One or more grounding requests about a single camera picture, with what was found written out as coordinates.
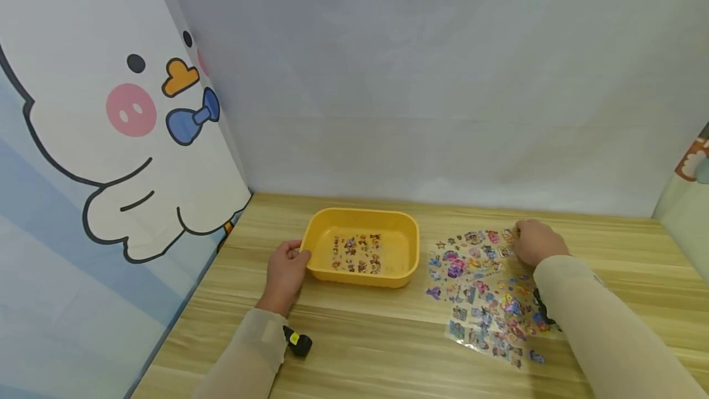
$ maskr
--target wooden tabletop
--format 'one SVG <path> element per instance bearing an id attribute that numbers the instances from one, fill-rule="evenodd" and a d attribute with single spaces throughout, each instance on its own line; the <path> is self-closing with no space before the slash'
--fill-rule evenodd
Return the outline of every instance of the wooden tabletop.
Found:
<path id="1" fill-rule="evenodd" d="M 256 194 L 158 352 L 134 398 L 188 398 L 253 307 L 266 261 L 302 237 L 326 207 L 393 209 L 420 227 L 422 259 L 404 288 L 306 278 L 290 325 L 313 338 L 305 359 L 286 352 L 271 398 L 580 398 L 591 390 L 568 343 L 537 339 L 545 365 L 521 371 L 443 337 L 450 304 L 425 295 L 425 258 L 436 241 L 500 230 L 536 217 L 586 263 L 709 390 L 709 291 L 675 242 L 649 219 L 507 209 L 427 206 L 364 199 Z"/>

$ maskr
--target left hand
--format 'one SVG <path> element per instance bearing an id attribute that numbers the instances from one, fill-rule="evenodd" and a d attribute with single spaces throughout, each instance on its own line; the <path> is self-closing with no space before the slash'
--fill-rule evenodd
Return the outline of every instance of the left hand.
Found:
<path id="1" fill-rule="evenodd" d="M 285 241 L 271 254 L 266 271 L 266 289 L 256 308 L 288 317 L 311 258 L 308 250 L 298 251 L 300 243 L 300 240 Z"/>

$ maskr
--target sticker sheet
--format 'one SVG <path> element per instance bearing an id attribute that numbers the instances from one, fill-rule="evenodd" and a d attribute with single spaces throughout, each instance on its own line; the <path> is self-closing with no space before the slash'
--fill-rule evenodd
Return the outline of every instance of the sticker sheet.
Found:
<path id="1" fill-rule="evenodd" d="M 382 272 L 382 235 L 335 236 L 332 268 L 339 272 L 379 274 Z"/>
<path id="2" fill-rule="evenodd" d="M 446 337 L 522 368 L 545 362 L 527 338 L 560 330 L 516 258 L 513 235 L 510 229 L 475 230 L 438 241 L 429 251 L 426 294 L 451 303 Z"/>

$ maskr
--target yellow plastic tray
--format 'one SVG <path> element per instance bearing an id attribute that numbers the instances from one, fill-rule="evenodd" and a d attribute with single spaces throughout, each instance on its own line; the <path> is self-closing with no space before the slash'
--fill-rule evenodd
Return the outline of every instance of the yellow plastic tray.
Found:
<path id="1" fill-rule="evenodd" d="M 376 252 L 381 260 L 379 274 L 358 273 L 358 269 L 350 272 L 346 265 L 333 269 L 332 263 L 339 260 L 333 248 L 335 237 L 339 237 L 342 244 L 351 237 L 358 240 L 360 235 L 367 237 L 369 256 L 365 258 L 358 249 L 359 255 L 353 258 L 355 262 L 361 259 L 368 262 Z M 372 249 L 370 235 L 380 235 L 379 249 Z M 308 269 L 321 281 L 400 288 L 409 282 L 419 266 L 419 225 L 413 217 L 402 212 L 325 208 L 311 219 L 300 248 L 311 251 Z"/>

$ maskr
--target arm sleeve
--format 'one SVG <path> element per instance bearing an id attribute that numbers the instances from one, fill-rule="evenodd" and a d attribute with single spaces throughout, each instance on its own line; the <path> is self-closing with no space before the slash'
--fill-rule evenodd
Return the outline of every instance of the arm sleeve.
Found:
<path id="1" fill-rule="evenodd" d="M 286 338 L 283 316 L 256 308 L 249 311 L 193 399 L 267 399 L 276 377 Z"/>
<path id="2" fill-rule="evenodd" d="M 597 398 L 707 398 L 658 335 L 581 260 L 553 256 L 534 273 Z"/>

